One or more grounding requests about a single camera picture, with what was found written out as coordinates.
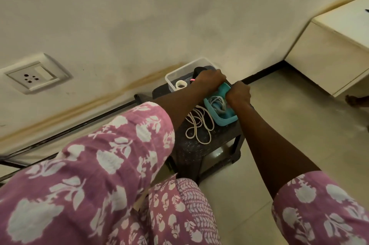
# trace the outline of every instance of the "dark stool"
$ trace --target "dark stool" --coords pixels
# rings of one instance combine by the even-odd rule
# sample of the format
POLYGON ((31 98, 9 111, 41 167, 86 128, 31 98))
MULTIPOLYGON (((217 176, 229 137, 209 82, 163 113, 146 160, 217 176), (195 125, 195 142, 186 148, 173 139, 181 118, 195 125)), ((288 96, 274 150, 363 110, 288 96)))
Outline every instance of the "dark stool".
MULTIPOLYGON (((155 99, 169 93, 170 90, 168 88, 168 84, 164 84, 152 91, 152 98, 155 99)), ((208 127, 211 127, 211 121, 207 114, 205 114, 205 122, 208 127)), ((245 137, 242 134, 239 121, 223 127, 215 124, 214 130, 210 132, 211 142, 207 145, 199 143, 196 138, 188 139, 186 137, 186 130, 191 126, 192 125, 189 122, 184 121, 176 130, 175 144, 172 152, 173 157, 169 157, 167 159, 167 164, 172 167, 173 164, 175 165, 173 169, 175 172, 178 172, 178 178, 189 178, 199 184, 206 177, 210 176, 227 164, 235 163, 241 157, 240 149, 245 137), (203 158, 232 139, 235 140, 228 157, 214 164, 206 171, 200 173, 203 158)), ((209 140, 209 135, 203 127, 199 128, 197 131, 197 136, 202 142, 207 142, 209 140)))

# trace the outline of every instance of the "tape roll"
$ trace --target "tape roll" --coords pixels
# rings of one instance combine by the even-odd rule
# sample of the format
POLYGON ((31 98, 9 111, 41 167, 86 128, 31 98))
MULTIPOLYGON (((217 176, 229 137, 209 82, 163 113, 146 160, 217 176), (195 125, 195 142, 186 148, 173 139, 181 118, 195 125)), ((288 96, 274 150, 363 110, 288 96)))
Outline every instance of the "tape roll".
POLYGON ((186 88, 186 87, 187 87, 187 82, 186 81, 178 80, 176 82, 176 91, 178 91, 180 89, 183 89, 183 88, 186 88))

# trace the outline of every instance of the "floor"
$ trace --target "floor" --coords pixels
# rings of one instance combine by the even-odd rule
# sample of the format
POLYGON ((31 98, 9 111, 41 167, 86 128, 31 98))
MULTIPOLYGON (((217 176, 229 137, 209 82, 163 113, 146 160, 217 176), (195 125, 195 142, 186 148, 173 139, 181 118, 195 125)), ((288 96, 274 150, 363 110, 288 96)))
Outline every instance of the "floor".
MULTIPOLYGON (((369 209, 369 114, 347 106, 341 101, 343 96, 327 96, 289 68, 252 83, 251 94, 252 105, 272 127, 369 209)), ((33 162, 94 129, 80 131, 20 159, 33 162)), ((223 245, 287 244, 272 219, 272 200, 247 143, 241 151, 237 163, 200 184, 213 208, 221 241, 223 245)), ((212 156, 222 155, 215 151, 212 156)), ((13 170, 0 167, 0 176, 13 170)), ((163 168, 157 180, 166 176, 168 170, 163 168)))

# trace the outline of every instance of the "white wall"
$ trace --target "white wall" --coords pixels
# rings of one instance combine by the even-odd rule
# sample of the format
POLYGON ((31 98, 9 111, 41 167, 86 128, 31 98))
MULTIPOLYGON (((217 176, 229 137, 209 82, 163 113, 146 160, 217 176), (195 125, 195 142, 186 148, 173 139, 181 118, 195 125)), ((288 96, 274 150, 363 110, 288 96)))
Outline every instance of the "white wall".
POLYGON ((45 52, 74 76, 32 96, 1 85, 1 140, 199 55, 231 82, 254 74, 280 61, 334 1, 0 0, 0 67, 45 52))

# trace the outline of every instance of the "pink floral sleeve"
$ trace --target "pink floral sleeve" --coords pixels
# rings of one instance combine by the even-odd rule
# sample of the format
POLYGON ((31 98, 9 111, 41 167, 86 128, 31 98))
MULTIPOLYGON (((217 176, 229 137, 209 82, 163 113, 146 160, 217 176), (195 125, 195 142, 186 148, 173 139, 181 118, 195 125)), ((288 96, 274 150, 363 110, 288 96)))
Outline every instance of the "pink floral sleeve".
POLYGON ((102 244, 150 186, 174 145, 152 102, 116 117, 0 189, 0 244, 102 244))
POLYGON ((272 214, 289 244, 365 245, 369 212, 322 171, 302 174, 274 198, 272 214))

